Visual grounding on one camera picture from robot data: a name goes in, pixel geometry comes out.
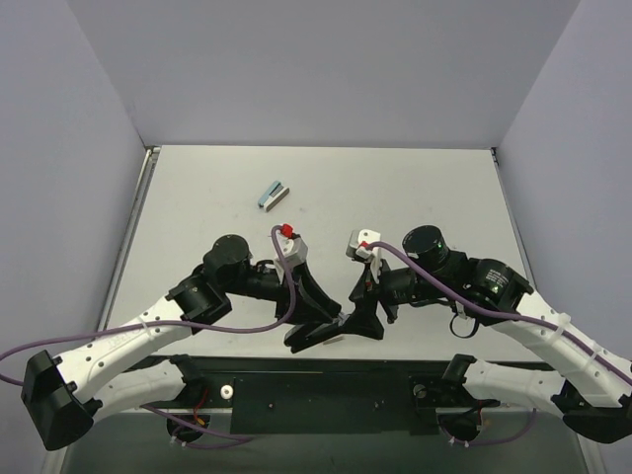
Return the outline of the blue and white stapler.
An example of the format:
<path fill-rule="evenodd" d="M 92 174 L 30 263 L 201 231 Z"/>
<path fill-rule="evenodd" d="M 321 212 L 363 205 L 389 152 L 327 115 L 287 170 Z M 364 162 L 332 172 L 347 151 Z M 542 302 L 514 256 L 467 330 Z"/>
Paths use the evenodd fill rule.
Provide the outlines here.
<path fill-rule="evenodd" d="M 258 208 L 269 212 L 289 194 L 289 188 L 281 181 L 274 181 L 258 200 Z"/>

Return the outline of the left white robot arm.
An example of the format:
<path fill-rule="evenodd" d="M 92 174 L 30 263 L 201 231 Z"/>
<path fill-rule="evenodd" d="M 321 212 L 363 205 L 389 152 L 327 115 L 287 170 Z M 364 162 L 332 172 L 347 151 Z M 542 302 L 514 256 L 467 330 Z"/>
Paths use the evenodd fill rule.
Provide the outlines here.
<path fill-rule="evenodd" d="M 203 392 L 193 363 L 176 356 L 148 368 L 136 364 L 201 331 L 227 333 L 233 295 L 271 301 L 275 321 L 254 333 L 291 325 L 302 337 L 313 329 L 339 329 L 344 317 L 307 266 L 307 246 L 287 226 L 272 230 L 276 258 L 252 263 L 241 236 L 220 237 L 199 266 L 132 320 L 94 336 L 80 347 L 52 355 L 45 344 L 26 365 L 21 399 L 48 451 L 83 437 L 98 421 L 157 401 L 190 407 Z"/>

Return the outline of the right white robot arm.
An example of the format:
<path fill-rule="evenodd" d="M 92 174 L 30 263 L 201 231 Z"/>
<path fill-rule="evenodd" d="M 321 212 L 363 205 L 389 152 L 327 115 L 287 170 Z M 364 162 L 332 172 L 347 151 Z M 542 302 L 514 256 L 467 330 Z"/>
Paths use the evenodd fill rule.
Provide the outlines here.
<path fill-rule="evenodd" d="M 513 339 L 548 366 L 523 369 L 455 355 L 438 385 L 447 401 L 470 398 L 539 410 L 604 444 L 630 436 L 629 359 L 579 330 L 508 265 L 450 249 L 437 227 L 413 229 L 402 245 L 397 249 L 379 233 L 360 229 L 347 247 L 349 258 L 367 266 L 367 287 L 387 306 L 445 302 L 454 316 Z"/>

